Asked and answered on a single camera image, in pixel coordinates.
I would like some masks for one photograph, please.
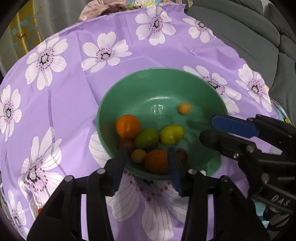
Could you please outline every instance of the green fruit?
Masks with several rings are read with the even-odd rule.
[[[148,128],[140,132],[134,140],[134,145],[138,149],[152,149],[157,147],[159,141],[158,133],[153,128]]]
[[[161,144],[175,145],[184,137],[184,128],[180,125],[170,125],[161,130],[159,133]]]

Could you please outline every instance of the green bowl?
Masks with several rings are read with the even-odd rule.
[[[180,115],[180,103],[191,104],[188,115]],[[154,128],[159,133],[168,125],[181,125],[185,136],[175,149],[188,154],[188,165],[213,175],[221,166],[219,152],[203,147],[200,132],[211,127],[215,114],[227,114],[226,107],[215,89],[199,77],[176,69],[148,69],[135,72],[118,81],[105,94],[97,114],[97,130],[105,150],[113,158],[119,136],[116,121],[123,115],[134,115],[141,129]],[[159,144],[159,148],[169,146]],[[126,169],[147,180],[169,180],[169,175],[156,175],[145,170],[143,164],[128,162]]]

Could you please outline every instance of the floral tablecloth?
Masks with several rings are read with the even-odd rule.
[[[183,5],[153,5],[71,26],[20,59],[0,88],[2,192],[24,238],[66,175],[87,176],[109,159],[95,124],[106,91],[124,76],[153,67],[183,69],[203,78],[233,116],[278,118],[262,76],[203,23],[186,16]],[[269,144],[252,140],[269,151]],[[214,177],[228,175],[246,194],[248,183],[237,163],[222,159]],[[82,230],[87,239],[85,200]],[[125,172],[107,203],[116,241],[181,238],[188,198],[180,198],[169,181]],[[212,197],[209,206],[210,239]]]

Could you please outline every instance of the red object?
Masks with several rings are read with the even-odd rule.
[[[182,160],[182,161],[187,161],[188,160],[188,155],[184,150],[178,150],[177,151],[177,156]]]
[[[127,138],[120,139],[120,141],[118,142],[118,148],[122,146],[127,148],[129,154],[131,154],[135,150],[135,145],[133,144],[133,141]]]

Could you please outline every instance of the pink cloth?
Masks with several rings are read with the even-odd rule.
[[[105,10],[112,5],[125,7],[128,5],[128,0],[94,0],[90,1],[80,13],[78,21],[85,21],[91,18],[100,16]]]

